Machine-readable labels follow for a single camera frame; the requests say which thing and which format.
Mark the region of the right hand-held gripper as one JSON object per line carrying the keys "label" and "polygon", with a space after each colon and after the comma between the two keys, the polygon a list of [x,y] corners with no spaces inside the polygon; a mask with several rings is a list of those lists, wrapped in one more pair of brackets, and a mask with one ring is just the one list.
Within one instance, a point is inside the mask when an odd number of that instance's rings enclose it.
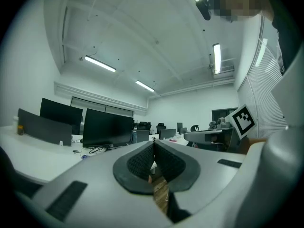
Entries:
{"label": "right hand-held gripper", "polygon": [[227,152],[239,152],[244,138],[254,130],[256,120],[253,118],[248,106],[241,105],[225,118],[218,119],[216,130],[187,132],[184,139],[187,146],[199,149],[222,149],[222,143],[218,142],[219,135]]}

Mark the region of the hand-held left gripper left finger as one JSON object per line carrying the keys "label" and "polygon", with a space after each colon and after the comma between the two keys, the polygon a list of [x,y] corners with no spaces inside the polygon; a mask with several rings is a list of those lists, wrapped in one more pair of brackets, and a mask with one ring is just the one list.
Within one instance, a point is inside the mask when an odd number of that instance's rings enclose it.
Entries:
{"label": "hand-held left gripper left finger", "polygon": [[153,142],[96,154],[43,186],[33,200],[69,228],[167,228],[148,182]]}

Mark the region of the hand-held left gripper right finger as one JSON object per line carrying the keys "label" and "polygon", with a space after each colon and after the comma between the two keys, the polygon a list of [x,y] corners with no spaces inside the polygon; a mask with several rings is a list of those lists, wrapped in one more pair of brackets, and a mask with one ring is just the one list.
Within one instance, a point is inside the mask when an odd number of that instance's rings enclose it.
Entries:
{"label": "hand-held left gripper right finger", "polygon": [[245,155],[153,142],[157,167],[168,186],[167,213],[196,213],[230,183]]}

